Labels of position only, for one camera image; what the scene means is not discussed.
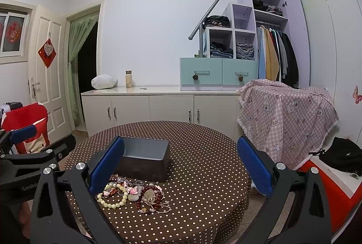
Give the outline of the pink plush charm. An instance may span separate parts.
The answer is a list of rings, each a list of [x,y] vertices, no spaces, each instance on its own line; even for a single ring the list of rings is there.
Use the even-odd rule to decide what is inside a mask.
[[[140,194],[143,190],[143,186],[137,185],[134,187],[128,187],[127,193],[128,193],[128,200],[131,202],[136,202],[140,198]]]

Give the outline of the red cat chair cover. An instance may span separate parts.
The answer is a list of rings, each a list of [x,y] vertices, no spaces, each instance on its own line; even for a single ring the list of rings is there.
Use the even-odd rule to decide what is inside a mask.
[[[3,114],[1,127],[14,131],[11,140],[19,154],[37,153],[50,145],[48,112],[44,104],[36,102]]]

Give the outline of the red chair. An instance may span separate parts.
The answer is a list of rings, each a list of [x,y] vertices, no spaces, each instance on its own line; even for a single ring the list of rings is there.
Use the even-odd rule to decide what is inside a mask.
[[[346,222],[352,210],[360,203],[361,185],[354,195],[349,198],[346,193],[312,161],[306,161],[298,171],[307,172],[311,167],[316,167],[322,178],[323,186],[325,187],[326,196],[328,198],[331,230],[332,234],[335,234]]]

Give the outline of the white panel door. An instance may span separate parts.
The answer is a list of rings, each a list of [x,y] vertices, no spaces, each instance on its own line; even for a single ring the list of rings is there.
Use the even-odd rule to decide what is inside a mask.
[[[28,51],[28,79],[31,102],[44,104],[48,112],[48,138],[56,142],[71,133],[71,123],[66,104],[64,83],[64,40],[66,18],[39,5],[36,8]],[[56,57],[46,68],[38,51],[51,42]]]

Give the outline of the black bag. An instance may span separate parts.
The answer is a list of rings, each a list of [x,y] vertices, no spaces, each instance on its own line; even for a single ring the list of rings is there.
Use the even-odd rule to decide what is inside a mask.
[[[350,139],[335,137],[327,150],[309,154],[318,156],[320,161],[333,169],[361,177],[361,148]]]

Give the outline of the red door ornament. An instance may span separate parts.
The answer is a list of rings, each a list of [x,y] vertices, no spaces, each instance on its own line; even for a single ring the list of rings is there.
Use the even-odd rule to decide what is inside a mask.
[[[56,51],[50,38],[46,40],[43,46],[39,49],[38,54],[45,67],[49,68],[56,57]]]

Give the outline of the pink checkered cloth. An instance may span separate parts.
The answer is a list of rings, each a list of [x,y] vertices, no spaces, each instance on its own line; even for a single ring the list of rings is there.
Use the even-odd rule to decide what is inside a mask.
[[[299,169],[322,148],[338,124],[329,93],[324,88],[294,89],[267,79],[238,89],[241,112],[237,119],[244,134],[272,161]]]

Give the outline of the white pillow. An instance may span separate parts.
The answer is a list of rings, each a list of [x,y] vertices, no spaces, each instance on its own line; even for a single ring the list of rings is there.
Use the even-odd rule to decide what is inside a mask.
[[[91,80],[91,86],[96,90],[113,88],[118,79],[108,74],[101,74]]]

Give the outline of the brown polka dot tablecloth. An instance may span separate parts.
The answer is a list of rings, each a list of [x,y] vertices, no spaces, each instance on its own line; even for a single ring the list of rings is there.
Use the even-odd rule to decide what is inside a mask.
[[[115,136],[169,142],[167,181],[171,209],[144,215],[132,202],[104,214],[126,243],[226,243],[248,208],[250,182],[236,143],[216,130],[180,121],[142,121],[103,130],[78,144],[65,169],[88,161]]]

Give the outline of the dark rectangular storage box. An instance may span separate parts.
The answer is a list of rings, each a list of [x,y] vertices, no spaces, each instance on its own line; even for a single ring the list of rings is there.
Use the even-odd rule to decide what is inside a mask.
[[[168,140],[122,137],[125,150],[114,174],[126,178],[164,183],[170,158]]]

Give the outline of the window with red decorations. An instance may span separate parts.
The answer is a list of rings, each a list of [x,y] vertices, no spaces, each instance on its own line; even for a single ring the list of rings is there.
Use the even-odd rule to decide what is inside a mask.
[[[1,0],[1,64],[26,62],[36,6]]]

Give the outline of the green curtain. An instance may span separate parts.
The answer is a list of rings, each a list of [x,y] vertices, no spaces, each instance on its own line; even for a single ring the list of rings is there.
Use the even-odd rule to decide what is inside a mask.
[[[82,109],[79,93],[79,65],[78,54],[87,37],[97,24],[99,12],[93,12],[73,20],[70,24],[68,53],[67,53],[67,78],[71,108],[71,118],[74,126],[82,124]]]

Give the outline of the beige bottle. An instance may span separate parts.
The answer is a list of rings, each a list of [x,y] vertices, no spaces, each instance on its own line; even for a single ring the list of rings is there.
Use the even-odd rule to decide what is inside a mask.
[[[133,87],[133,77],[132,77],[131,70],[126,70],[126,72],[125,72],[125,83],[126,83],[126,88]]]

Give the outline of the hanging clothes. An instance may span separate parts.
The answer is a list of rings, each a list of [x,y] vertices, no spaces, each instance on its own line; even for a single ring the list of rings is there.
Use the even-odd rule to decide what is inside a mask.
[[[295,51],[286,33],[257,26],[258,78],[278,81],[292,88],[299,83]]]

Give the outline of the teal drawer unit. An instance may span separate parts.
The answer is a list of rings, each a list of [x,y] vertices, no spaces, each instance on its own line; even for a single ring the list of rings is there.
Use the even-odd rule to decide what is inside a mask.
[[[180,89],[228,91],[258,78],[258,62],[231,58],[181,58]]]

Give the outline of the white cubby shelf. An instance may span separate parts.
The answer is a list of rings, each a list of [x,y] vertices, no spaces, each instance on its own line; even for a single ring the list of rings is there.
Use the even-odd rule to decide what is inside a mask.
[[[284,31],[288,22],[284,0],[237,0],[227,4],[223,16],[229,19],[229,27],[207,25],[203,30],[203,56],[210,57],[210,46],[222,44],[232,50],[237,58],[236,46],[239,43],[257,46],[257,27],[260,25]]]

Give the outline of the butterfly wall sticker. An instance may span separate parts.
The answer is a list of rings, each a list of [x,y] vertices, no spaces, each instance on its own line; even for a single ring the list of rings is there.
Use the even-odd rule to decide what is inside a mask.
[[[355,104],[359,104],[360,102],[362,102],[362,95],[358,93],[357,85],[355,86],[355,89],[353,91],[352,98],[354,99]]]

